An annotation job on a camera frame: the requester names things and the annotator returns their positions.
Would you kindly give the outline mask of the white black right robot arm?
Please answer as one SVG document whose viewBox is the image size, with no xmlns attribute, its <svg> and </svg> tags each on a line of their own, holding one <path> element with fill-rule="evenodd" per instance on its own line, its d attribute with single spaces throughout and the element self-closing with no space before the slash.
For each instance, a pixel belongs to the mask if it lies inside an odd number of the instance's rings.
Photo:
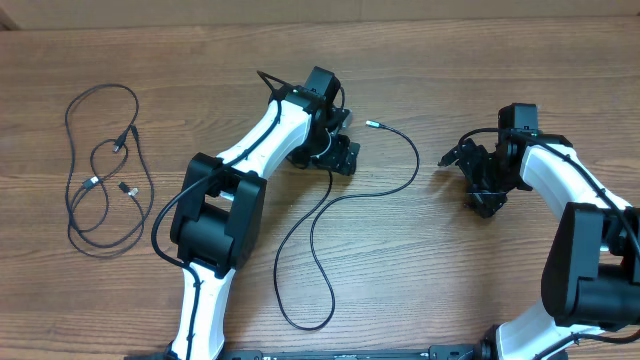
<svg viewBox="0 0 640 360">
<path fill-rule="evenodd" d="M 464 134 L 442 156 L 466 179 L 469 207 L 483 218 L 512 190 L 535 191 L 558 219 L 539 300 L 516 319 L 490 328 L 467 359 L 565 359 L 583 340 L 623 345 L 639 335 L 639 210 L 608 190 L 564 136 L 543 132 L 534 104 L 498 112 L 494 151 Z"/>
</svg>

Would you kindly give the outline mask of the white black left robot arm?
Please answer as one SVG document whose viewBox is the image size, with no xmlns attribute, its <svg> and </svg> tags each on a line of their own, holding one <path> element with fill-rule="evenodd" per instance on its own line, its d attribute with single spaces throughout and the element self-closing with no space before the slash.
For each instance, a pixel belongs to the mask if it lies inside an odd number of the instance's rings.
<svg viewBox="0 0 640 360">
<path fill-rule="evenodd" d="M 351 112 L 334 103 L 343 88 L 333 72 L 314 67 L 302 85 L 260 77 L 271 91 L 264 116 L 228 150 L 196 154 L 161 211 L 174 214 L 172 262 L 184 276 L 179 329 L 164 359 L 221 355 L 231 284 L 258 239 L 267 180 L 283 161 L 343 176 L 356 170 L 359 146 L 340 132 Z"/>
</svg>

